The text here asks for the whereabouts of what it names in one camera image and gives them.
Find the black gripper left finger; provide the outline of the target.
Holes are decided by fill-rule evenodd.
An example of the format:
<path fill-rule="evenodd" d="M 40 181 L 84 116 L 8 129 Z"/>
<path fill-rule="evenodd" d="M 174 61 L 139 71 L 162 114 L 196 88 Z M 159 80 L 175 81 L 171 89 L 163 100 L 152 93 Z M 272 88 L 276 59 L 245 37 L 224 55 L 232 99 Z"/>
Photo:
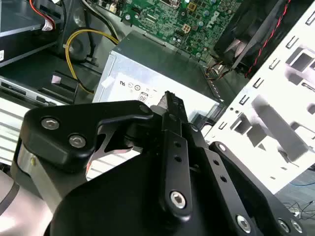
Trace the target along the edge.
<path fill-rule="evenodd" d="M 131 100 L 32 109 L 14 159 L 55 213 L 75 188 L 159 144 L 163 125 L 182 127 L 171 114 L 172 94 L 155 108 Z"/>

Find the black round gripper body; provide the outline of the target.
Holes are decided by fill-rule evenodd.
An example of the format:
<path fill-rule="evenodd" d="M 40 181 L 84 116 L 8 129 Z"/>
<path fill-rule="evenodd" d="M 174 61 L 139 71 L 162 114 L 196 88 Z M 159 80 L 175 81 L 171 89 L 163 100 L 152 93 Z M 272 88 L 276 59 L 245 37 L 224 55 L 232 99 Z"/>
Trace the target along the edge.
<path fill-rule="evenodd" d="M 72 190 L 52 236 L 234 236 L 236 194 L 199 131 L 166 125 L 160 143 Z"/>

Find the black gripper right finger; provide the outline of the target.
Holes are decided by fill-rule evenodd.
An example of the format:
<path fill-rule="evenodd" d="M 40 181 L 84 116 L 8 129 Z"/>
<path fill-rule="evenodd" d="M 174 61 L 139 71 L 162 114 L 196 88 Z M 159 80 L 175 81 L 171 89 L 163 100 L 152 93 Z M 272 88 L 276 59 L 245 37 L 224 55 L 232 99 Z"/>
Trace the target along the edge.
<path fill-rule="evenodd" d="M 206 216 L 215 236 L 305 236 L 299 220 L 221 142 L 206 144 L 196 126 L 188 123 L 184 102 L 171 95 L 171 114 L 180 120 L 193 163 L 200 168 L 197 189 L 215 201 Z"/>

